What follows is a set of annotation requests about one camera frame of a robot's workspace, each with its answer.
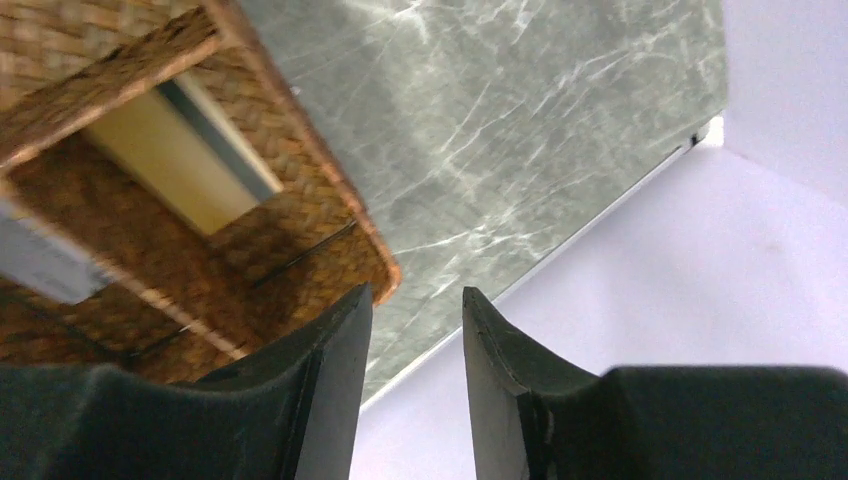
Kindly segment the white VIP credit card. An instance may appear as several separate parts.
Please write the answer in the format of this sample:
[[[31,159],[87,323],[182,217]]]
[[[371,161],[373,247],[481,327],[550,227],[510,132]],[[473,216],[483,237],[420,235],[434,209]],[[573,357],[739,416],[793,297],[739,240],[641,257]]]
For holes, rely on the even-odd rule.
[[[89,253],[1,202],[1,275],[60,304],[77,305],[112,284]]]

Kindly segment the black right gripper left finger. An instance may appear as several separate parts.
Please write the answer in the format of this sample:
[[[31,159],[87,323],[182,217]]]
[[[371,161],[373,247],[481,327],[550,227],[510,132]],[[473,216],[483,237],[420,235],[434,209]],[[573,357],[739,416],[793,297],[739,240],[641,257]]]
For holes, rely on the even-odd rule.
[[[3,367],[5,479],[345,479],[373,318],[369,285],[195,382],[106,364]]]

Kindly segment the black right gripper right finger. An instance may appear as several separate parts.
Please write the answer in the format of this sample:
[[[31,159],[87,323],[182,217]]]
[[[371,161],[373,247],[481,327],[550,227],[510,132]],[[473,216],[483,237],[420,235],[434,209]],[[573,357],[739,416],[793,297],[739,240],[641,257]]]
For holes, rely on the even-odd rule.
[[[594,375],[463,291],[480,479],[843,479],[847,377],[801,366]]]

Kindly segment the gold VIP credit card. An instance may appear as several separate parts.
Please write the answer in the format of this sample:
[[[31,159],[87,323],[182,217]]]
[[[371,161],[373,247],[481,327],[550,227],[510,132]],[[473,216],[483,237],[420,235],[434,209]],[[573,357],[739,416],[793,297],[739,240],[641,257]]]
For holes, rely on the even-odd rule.
[[[205,236],[283,190],[222,105],[189,73],[108,111],[83,133]]]

